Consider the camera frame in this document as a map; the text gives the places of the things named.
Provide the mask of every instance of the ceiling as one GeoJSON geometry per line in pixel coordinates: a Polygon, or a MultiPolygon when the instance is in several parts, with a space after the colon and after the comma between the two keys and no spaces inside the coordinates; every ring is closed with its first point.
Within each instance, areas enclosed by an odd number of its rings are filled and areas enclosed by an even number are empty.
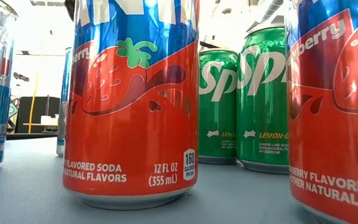
{"type": "MultiPolygon", "coordinates": [[[[64,54],[64,50],[73,44],[74,25],[63,6],[64,0],[47,3],[45,0],[5,1],[19,15],[17,50],[30,54],[64,54]]],[[[269,5],[275,1],[283,0],[200,0],[200,40],[237,50],[247,30],[255,21],[262,20],[269,5]]]]}

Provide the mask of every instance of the strawberry leaf graphic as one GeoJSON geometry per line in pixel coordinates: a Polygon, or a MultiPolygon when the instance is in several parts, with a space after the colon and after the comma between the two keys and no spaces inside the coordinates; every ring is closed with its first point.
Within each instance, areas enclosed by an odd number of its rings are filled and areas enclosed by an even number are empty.
{"type": "Polygon", "coordinates": [[[133,43],[131,38],[127,38],[125,41],[118,40],[117,46],[119,49],[116,54],[119,57],[127,57],[127,66],[129,68],[135,68],[140,65],[143,68],[149,68],[149,60],[152,56],[147,52],[142,52],[142,47],[148,47],[152,52],[157,51],[157,46],[149,41],[140,41],[139,43],[133,43]]]}

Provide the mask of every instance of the can lid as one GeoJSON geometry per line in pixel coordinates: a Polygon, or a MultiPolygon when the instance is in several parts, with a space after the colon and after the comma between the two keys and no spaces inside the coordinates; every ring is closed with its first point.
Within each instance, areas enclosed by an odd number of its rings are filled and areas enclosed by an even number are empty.
{"type": "Polygon", "coordinates": [[[12,6],[10,6],[5,0],[0,0],[0,3],[4,4],[6,7],[9,8],[9,10],[16,16],[18,17],[17,15],[17,12],[12,8],[12,6]]]}
{"type": "Polygon", "coordinates": [[[269,28],[284,28],[284,27],[285,27],[284,24],[259,24],[259,25],[255,26],[254,28],[252,28],[252,29],[248,32],[247,36],[250,35],[250,34],[252,34],[252,33],[254,33],[254,32],[263,30],[263,29],[269,29],[269,28]]]}
{"type": "Polygon", "coordinates": [[[212,51],[227,51],[227,52],[231,52],[231,53],[234,53],[234,54],[238,54],[237,52],[233,51],[233,50],[230,50],[230,49],[225,49],[225,48],[213,48],[213,49],[204,49],[204,50],[200,50],[200,54],[201,53],[204,53],[204,52],[212,52],[212,51]]]}

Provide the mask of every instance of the blue can top section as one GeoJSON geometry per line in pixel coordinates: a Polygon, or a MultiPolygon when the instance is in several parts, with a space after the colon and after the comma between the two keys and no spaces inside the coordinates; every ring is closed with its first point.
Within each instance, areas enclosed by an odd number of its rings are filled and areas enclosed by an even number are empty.
{"type": "Polygon", "coordinates": [[[292,10],[287,16],[287,27],[291,27],[292,47],[296,41],[330,17],[348,9],[353,28],[358,28],[358,0],[290,0],[292,10]]]}
{"type": "Polygon", "coordinates": [[[63,72],[62,80],[62,95],[60,101],[68,101],[68,91],[70,88],[70,75],[71,75],[71,59],[73,55],[73,50],[71,48],[66,50],[66,62],[65,69],[63,72]]]}
{"type": "Polygon", "coordinates": [[[91,40],[96,51],[118,40],[149,41],[158,47],[150,66],[198,39],[196,0],[82,0],[76,4],[75,49],[91,40]]]}

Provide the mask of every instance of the white wall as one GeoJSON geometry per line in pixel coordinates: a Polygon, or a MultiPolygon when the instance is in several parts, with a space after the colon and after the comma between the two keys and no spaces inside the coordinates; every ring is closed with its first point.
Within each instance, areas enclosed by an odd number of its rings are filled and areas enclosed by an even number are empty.
{"type": "Polygon", "coordinates": [[[245,0],[221,0],[218,5],[215,0],[201,0],[200,40],[240,51],[250,21],[249,9],[245,0]],[[232,11],[223,14],[225,9],[232,11]]]}
{"type": "Polygon", "coordinates": [[[36,96],[60,97],[65,64],[65,49],[73,45],[74,25],[65,7],[33,6],[29,0],[7,0],[18,13],[15,49],[30,54],[15,55],[13,72],[29,77],[30,82],[12,79],[12,94],[32,96],[35,79],[40,75],[36,96]]]}

